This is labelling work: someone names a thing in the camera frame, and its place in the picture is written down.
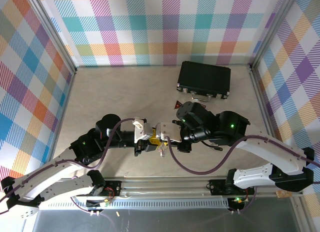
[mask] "yellow part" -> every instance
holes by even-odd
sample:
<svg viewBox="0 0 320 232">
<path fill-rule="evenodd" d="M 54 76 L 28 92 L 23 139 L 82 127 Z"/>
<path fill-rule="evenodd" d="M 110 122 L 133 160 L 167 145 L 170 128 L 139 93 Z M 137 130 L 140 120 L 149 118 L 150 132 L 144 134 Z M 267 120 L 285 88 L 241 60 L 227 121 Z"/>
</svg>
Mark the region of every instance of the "yellow part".
<svg viewBox="0 0 320 232">
<path fill-rule="evenodd" d="M 152 129 L 152 132 L 153 132 L 153 135 L 149 139 L 150 143 L 157 146 L 161 145 L 161 141 L 158 138 L 156 138 L 156 130 Z"/>
</svg>

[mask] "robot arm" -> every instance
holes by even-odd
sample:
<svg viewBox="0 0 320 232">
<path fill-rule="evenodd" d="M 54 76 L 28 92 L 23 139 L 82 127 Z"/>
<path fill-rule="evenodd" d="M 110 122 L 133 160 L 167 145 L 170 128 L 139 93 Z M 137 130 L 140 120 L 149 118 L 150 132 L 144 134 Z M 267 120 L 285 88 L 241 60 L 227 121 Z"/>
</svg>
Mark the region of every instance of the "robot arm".
<svg viewBox="0 0 320 232">
<path fill-rule="evenodd" d="M 98 195 L 106 185 L 99 171 L 90 171 L 75 180 L 56 182 L 100 159 L 107 142 L 109 148 L 132 147 L 135 156 L 143 151 L 154 151 L 167 137 L 170 137 L 172 146 L 184 153 L 192 150 L 193 143 L 204 140 L 228 146 L 237 143 L 236 148 L 258 155 L 269 163 L 248 170 L 229 170 L 224 185 L 228 190 L 231 188 L 240 191 L 251 186 L 276 185 L 281 189 L 297 192 L 313 183 L 313 171 L 306 168 L 308 163 L 299 158 L 306 155 L 313 160 L 314 151 L 311 148 L 293 149 L 264 135 L 248 119 L 235 112 L 225 111 L 213 115 L 199 103 L 186 102 L 176 115 L 179 120 L 158 123 L 155 128 L 146 120 L 136 118 L 133 120 L 134 131 L 121 131 L 121 127 L 116 126 L 121 121 L 119 116 L 104 116 L 96 123 L 95 128 L 80 136 L 61 155 L 41 168 L 21 178 L 3 179 L 1 185 L 2 188 L 7 188 L 5 192 L 9 197 L 9 211 L 18 213 L 23 218 L 30 215 L 31 211 L 36 211 L 41 202 L 58 195 Z M 286 150 L 293 151 L 296 155 L 289 154 Z"/>
</svg>

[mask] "black briefcase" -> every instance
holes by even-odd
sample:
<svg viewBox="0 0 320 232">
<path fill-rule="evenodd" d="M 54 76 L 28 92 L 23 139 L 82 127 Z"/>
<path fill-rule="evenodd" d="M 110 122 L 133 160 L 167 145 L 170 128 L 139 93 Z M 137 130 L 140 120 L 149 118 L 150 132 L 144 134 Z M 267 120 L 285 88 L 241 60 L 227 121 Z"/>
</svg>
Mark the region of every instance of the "black briefcase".
<svg viewBox="0 0 320 232">
<path fill-rule="evenodd" d="M 176 89 L 191 93 L 193 100 L 226 99 L 230 93 L 230 77 L 230 68 L 184 61 Z M 196 95 L 206 96 L 208 100 L 195 98 Z"/>
</svg>

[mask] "plaid fabric backdrop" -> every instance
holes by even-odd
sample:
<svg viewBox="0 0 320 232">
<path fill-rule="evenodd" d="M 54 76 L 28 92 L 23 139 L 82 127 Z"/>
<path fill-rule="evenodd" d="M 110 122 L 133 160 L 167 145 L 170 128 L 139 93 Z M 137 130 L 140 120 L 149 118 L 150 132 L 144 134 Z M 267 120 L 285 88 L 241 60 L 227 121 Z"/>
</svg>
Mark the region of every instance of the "plaid fabric backdrop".
<svg viewBox="0 0 320 232">
<path fill-rule="evenodd" d="M 0 180 L 48 157 L 71 72 L 27 0 L 0 0 Z"/>
<path fill-rule="evenodd" d="M 248 64 L 282 2 L 41 1 L 75 63 L 85 66 Z"/>
<path fill-rule="evenodd" d="M 258 67 L 276 137 L 320 161 L 320 0 L 296 0 Z M 315 181 L 320 169 L 313 165 Z M 320 185 L 304 191 L 320 231 Z"/>
</svg>

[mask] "briefcase handle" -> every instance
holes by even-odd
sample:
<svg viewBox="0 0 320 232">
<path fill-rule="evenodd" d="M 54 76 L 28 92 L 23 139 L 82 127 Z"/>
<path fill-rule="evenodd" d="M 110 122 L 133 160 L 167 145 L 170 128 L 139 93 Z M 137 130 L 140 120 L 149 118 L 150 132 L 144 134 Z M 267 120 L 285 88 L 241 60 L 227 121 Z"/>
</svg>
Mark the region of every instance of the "briefcase handle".
<svg viewBox="0 0 320 232">
<path fill-rule="evenodd" d="M 208 99 L 207 99 L 207 100 L 204 100 L 204 99 L 201 99 L 201 98 L 195 98 L 195 97 L 194 97 L 194 95 L 196 95 L 196 92 L 195 92 L 195 91 L 191 91 L 190 93 L 191 93 L 191 95 L 192 95 L 192 96 L 191 96 L 191 97 L 192 97 L 192 100 L 195 100 L 195 101 L 209 102 L 210 99 L 213 97 L 212 95 L 207 94 Z"/>
</svg>

